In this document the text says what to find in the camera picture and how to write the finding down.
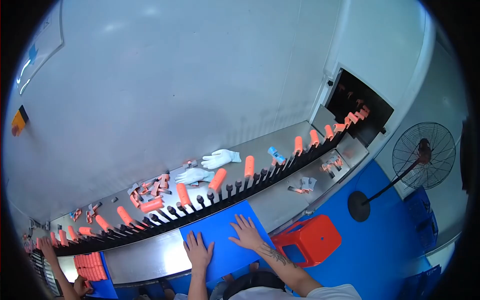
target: stacked orange parts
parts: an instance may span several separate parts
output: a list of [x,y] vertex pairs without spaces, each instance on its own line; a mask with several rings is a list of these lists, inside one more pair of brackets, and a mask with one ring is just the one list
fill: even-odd
[[73,257],[73,263],[75,264],[78,275],[86,278],[88,281],[107,279],[100,252],[76,255]]

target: fan base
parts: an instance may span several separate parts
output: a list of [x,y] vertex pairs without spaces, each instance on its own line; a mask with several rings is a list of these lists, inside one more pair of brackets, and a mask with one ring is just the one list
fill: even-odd
[[362,205],[368,198],[360,191],[354,191],[348,197],[348,212],[357,222],[363,222],[370,216],[370,202]]

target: white t-shirt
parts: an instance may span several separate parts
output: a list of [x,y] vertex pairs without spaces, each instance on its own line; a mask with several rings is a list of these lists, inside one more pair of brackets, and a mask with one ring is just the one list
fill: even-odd
[[[289,292],[277,288],[255,287],[245,289],[230,297],[230,300],[294,300],[298,297]],[[333,288],[316,288],[307,297],[300,299],[321,299],[321,300],[361,300],[360,295],[351,284],[343,284]]]

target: white work glove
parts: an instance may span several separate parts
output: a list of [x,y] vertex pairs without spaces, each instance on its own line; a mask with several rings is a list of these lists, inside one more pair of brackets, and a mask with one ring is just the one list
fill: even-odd
[[212,181],[215,172],[205,171],[204,169],[193,168],[188,169],[185,172],[175,177],[175,183],[190,184],[201,181]]
[[202,166],[207,169],[216,169],[231,161],[241,163],[240,153],[227,149],[216,150],[212,153],[212,156],[204,156],[202,159],[204,160]]

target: red plastic stool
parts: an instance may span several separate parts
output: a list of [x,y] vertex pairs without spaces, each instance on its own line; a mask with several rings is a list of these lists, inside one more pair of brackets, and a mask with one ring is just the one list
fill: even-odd
[[[298,225],[302,227],[290,232]],[[342,237],[329,217],[319,215],[305,221],[295,222],[283,232],[272,237],[272,242],[278,252],[285,257],[283,247],[296,245],[305,258],[305,262],[297,265],[305,268],[321,264],[327,259],[340,246]]]

